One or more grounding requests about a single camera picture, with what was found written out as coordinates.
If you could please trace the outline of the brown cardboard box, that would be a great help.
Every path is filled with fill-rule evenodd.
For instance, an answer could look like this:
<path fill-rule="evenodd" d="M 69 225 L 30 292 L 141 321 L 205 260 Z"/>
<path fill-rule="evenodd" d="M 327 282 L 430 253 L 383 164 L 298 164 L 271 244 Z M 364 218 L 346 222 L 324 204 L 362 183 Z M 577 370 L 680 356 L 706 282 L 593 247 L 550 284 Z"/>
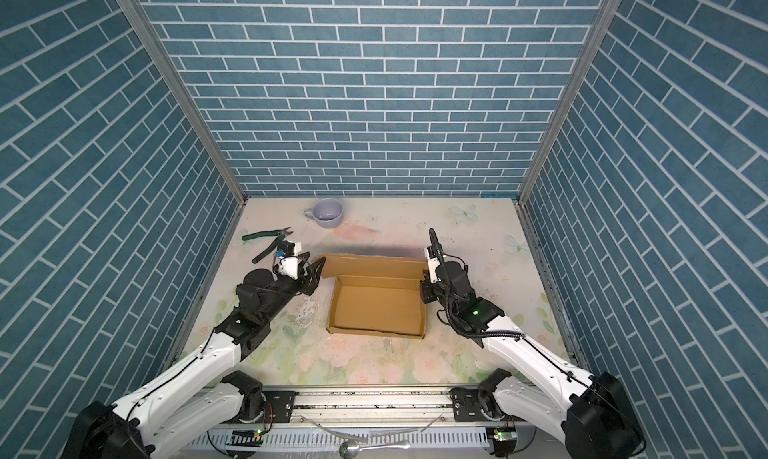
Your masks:
<path fill-rule="evenodd" d="M 426 305 L 424 259 L 327 254 L 324 278 L 334 280 L 327 331 L 422 340 Z"/>

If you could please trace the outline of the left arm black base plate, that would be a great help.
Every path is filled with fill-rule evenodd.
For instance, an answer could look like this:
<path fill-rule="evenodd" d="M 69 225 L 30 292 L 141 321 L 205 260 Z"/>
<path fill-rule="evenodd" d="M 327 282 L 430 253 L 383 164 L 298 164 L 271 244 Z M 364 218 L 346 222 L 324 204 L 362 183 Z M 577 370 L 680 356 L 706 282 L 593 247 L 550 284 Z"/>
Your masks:
<path fill-rule="evenodd" d="M 267 390 L 244 398 L 237 421 L 271 426 L 289 423 L 297 393 L 291 390 Z"/>

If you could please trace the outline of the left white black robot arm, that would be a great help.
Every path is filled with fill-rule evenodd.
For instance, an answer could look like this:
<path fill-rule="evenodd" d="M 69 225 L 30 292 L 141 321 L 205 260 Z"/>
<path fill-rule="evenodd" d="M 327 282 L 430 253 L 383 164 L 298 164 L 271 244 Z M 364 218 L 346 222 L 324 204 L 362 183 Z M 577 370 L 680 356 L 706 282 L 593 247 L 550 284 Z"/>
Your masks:
<path fill-rule="evenodd" d="M 304 252 L 249 272 L 236 288 L 238 306 L 202 345 L 134 392 L 83 409 L 63 457 L 168 458 L 220 423 L 268 419 L 262 383 L 236 366 L 294 297 L 314 293 L 325 263 Z"/>

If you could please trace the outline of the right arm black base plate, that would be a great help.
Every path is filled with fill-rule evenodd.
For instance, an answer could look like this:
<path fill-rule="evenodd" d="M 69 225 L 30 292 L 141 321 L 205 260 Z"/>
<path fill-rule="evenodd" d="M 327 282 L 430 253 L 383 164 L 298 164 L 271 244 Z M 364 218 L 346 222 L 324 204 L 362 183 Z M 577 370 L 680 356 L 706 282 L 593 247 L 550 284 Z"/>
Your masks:
<path fill-rule="evenodd" d="M 510 418 L 486 390 L 454 387 L 449 391 L 449 398 L 455 422 L 505 422 Z"/>

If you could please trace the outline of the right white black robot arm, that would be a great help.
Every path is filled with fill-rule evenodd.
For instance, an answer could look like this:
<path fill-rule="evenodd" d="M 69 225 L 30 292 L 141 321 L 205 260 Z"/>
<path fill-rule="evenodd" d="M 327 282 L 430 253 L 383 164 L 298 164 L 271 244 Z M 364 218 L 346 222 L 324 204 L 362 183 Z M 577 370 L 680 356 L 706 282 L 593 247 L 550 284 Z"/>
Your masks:
<path fill-rule="evenodd" d="M 504 359 L 524 375 L 494 371 L 478 388 L 492 418 L 517 416 L 560 441 L 573 458 L 631 458 L 647 441 L 622 383 L 594 375 L 546 349 L 472 288 L 467 267 L 430 258 L 422 299 L 437 301 L 458 335 Z"/>

